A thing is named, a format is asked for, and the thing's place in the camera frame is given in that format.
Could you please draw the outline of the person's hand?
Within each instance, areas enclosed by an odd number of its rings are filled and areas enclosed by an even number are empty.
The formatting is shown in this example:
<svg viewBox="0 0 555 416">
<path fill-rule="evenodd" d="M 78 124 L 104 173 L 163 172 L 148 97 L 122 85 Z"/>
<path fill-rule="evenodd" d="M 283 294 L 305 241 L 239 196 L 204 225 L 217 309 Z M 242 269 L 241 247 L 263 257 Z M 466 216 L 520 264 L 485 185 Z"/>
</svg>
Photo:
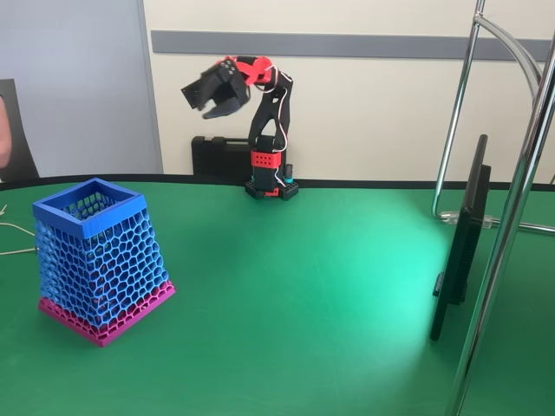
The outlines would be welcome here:
<svg viewBox="0 0 555 416">
<path fill-rule="evenodd" d="M 12 136 L 10 120 L 3 97 L 0 98 L 0 168 L 4 169 L 9 163 L 12 153 Z"/>
</svg>

